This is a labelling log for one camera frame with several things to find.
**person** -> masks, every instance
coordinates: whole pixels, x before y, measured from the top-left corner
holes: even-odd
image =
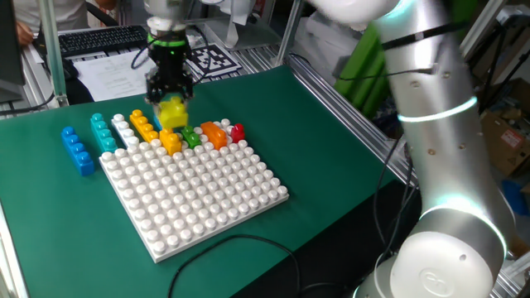
[[[117,0],[95,0],[102,8],[112,10]],[[38,0],[13,0],[17,16],[18,42],[27,46],[33,41],[33,33],[41,26]],[[54,0],[57,30],[74,30],[89,27],[85,0]]]

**yellow lego brick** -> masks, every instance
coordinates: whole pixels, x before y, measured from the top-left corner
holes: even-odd
[[[132,111],[129,120],[131,120],[131,123],[134,125],[136,130],[140,132],[140,135],[145,142],[151,142],[154,139],[158,139],[158,132],[153,131],[152,125],[149,124],[147,118],[143,117],[142,111]]]
[[[169,156],[182,151],[181,140],[171,129],[164,128],[160,131],[160,141],[162,141],[162,145],[166,148]]]
[[[169,101],[161,102],[158,121],[163,128],[177,128],[188,125],[188,113],[181,98],[174,96]]]

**stack of light blue bricks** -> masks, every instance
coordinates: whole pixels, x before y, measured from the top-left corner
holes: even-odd
[[[113,134],[108,129],[107,123],[103,119],[103,115],[96,113],[90,119],[90,129],[96,138],[96,141],[101,152],[114,153],[118,147]],[[82,175],[90,175],[94,173],[94,162],[90,154],[84,148],[81,140],[73,127],[65,127],[60,134],[63,145],[74,162],[77,171]]]

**green table surface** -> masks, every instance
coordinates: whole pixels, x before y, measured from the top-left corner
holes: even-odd
[[[137,96],[0,122],[0,198],[32,298],[165,297],[179,265],[235,233],[295,250],[369,197],[382,169],[287,67],[201,84],[190,103],[190,124],[242,123],[249,145],[291,197],[155,264],[101,170],[89,125],[93,113],[102,113],[110,126],[114,114],[128,117],[137,108],[152,119]],[[81,177],[75,169],[60,140],[66,126],[88,148],[94,175]],[[188,267],[174,296],[229,297],[285,256],[264,243],[234,240]]]

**keyboard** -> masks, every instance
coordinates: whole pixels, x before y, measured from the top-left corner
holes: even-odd
[[[141,26],[119,26],[102,30],[69,33],[59,36],[63,58],[100,51],[142,48],[147,44],[147,32]]]

